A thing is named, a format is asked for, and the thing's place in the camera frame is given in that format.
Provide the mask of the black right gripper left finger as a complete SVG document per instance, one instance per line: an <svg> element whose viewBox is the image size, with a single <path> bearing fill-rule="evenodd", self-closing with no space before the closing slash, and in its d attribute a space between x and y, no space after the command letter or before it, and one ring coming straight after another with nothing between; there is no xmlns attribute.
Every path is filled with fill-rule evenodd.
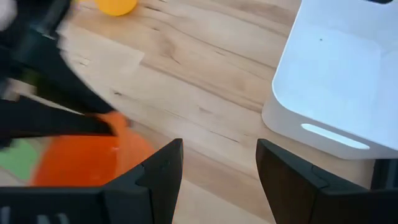
<svg viewBox="0 0 398 224"><path fill-rule="evenodd" d="M182 170L177 138L100 187L0 187L0 224L171 224Z"/></svg>

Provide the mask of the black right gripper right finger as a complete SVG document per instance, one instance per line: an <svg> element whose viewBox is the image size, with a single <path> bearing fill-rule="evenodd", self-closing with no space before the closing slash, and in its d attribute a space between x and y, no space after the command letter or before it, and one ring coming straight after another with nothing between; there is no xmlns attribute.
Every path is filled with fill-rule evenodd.
<svg viewBox="0 0 398 224"><path fill-rule="evenodd" d="M266 139L256 164L276 224L398 224L398 159L375 161L370 189Z"/></svg>

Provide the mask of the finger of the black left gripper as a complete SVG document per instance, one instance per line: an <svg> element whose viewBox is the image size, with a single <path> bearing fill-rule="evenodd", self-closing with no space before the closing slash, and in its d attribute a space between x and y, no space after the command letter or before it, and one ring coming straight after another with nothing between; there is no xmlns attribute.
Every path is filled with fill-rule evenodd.
<svg viewBox="0 0 398 224"><path fill-rule="evenodd" d="M0 147L13 139L60 135L113 136L110 125L94 116L54 108L27 97L0 100Z"/></svg>
<svg viewBox="0 0 398 224"><path fill-rule="evenodd" d="M114 111L114 107L86 85L67 64L59 40L58 34L26 34L11 50L16 79L35 86L43 98L65 103L83 113Z"/></svg>

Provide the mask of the orange measuring cup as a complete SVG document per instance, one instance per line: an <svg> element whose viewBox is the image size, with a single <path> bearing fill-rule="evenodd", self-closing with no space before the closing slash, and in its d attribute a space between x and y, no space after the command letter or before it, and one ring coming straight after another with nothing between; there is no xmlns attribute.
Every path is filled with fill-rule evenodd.
<svg viewBox="0 0 398 224"><path fill-rule="evenodd" d="M132 131L127 118L120 112L96 116L110 125L113 135L54 137L35 169L31 186L104 185L155 153L151 143Z"/></svg>

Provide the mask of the yellow measuring cup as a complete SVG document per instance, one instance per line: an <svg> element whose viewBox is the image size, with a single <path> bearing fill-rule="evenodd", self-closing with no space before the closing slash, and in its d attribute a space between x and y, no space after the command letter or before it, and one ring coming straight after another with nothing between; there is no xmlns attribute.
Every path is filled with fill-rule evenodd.
<svg viewBox="0 0 398 224"><path fill-rule="evenodd" d="M98 9L110 16L123 16L131 12L138 0L94 0Z"/></svg>

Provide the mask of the white plastic basket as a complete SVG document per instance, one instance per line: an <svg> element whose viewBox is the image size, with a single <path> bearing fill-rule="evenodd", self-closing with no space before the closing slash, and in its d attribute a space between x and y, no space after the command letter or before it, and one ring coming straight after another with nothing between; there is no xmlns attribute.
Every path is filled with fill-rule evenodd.
<svg viewBox="0 0 398 224"><path fill-rule="evenodd" d="M398 0L302 0L262 119L341 159L398 159Z"/></svg>

